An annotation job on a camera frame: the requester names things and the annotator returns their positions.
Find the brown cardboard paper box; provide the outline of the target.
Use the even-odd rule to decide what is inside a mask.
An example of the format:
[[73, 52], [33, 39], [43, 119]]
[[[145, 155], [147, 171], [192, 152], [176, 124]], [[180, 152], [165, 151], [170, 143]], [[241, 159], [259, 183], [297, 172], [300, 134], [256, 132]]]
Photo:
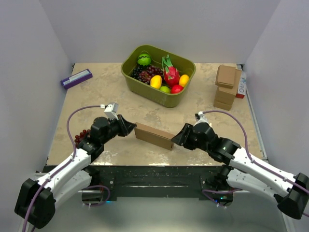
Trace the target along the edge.
[[173, 149], [174, 143], [171, 141], [171, 139], [174, 137], [173, 134], [138, 122], [135, 124], [137, 126], [134, 131], [137, 139], [167, 150]]

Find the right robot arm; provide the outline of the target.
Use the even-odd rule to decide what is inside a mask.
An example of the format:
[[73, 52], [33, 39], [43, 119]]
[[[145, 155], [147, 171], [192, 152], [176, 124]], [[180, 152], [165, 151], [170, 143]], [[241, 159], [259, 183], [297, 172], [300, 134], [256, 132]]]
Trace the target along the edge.
[[217, 162], [225, 164], [229, 173], [215, 178], [217, 188], [232, 188], [263, 193], [273, 197], [285, 215], [301, 219], [309, 202], [309, 178], [282, 171], [247, 152], [236, 142], [219, 137], [206, 123], [186, 123], [171, 141], [189, 150], [200, 149]]

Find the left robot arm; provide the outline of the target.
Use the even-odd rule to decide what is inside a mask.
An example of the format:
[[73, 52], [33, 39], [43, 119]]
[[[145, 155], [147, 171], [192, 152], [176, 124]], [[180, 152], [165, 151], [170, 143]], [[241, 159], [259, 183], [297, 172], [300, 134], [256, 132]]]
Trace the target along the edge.
[[24, 219], [23, 231], [28, 223], [37, 229], [46, 226], [65, 196], [84, 188], [96, 189], [100, 184], [99, 176], [84, 169], [100, 156], [108, 141], [115, 136], [128, 136], [136, 126], [122, 115], [114, 119], [97, 117], [85, 137], [73, 145], [73, 153], [62, 163], [37, 180], [27, 179], [21, 185], [14, 209]]

